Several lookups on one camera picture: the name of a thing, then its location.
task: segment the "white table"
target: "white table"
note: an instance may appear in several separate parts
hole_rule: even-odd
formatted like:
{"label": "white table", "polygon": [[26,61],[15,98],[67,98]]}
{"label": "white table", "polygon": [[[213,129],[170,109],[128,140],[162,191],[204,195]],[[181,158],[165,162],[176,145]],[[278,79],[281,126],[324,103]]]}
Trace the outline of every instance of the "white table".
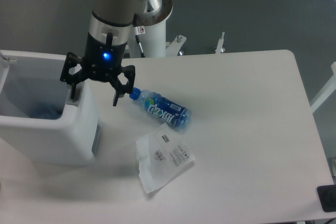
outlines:
{"label": "white table", "polygon": [[271,223],[336,217],[332,184],[289,51],[131,59],[135,86],[189,107],[195,165],[156,194],[138,177],[136,139],[161,123],[91,82],[103,132],[89,167],[33,163],[0,142],[0,223]]}

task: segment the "white container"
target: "white container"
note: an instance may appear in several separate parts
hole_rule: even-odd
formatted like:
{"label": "white container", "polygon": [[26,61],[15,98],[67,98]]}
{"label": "white container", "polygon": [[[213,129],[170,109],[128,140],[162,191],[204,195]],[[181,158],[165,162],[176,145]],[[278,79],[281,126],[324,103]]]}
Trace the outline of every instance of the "white container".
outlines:
{"label": "white container", "polygon": [[[140,35],[143,52],[147,58],[166,56],[166,19],[158,24],[145,27],[145,34]],[[131,58],[141,58],[140,48],[135,40],[134,29],[131,29],[128,39]]]}
{"label": "white container", "polygon": [[[100,116],[87,83],[74,100],[59,80],[65,56],[3,51],[0,59],[0,137],[29,158],[47,163],[89,165],[95,161]],[[57,119],[37,119],[52,107]]]}

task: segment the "white bin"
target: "white bin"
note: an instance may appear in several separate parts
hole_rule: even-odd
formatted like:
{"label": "white bin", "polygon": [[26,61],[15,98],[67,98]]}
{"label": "white bin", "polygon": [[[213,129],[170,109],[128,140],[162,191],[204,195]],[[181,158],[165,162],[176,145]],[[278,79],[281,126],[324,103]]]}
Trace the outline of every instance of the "white bin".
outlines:
{"label": "white bin", "polygon": [[36,161],[92,164],[101,123],[88,84],[78,85],[73,101],[59,80],[65,56],[3,54],[16,62],[0,59],[0,137]]}

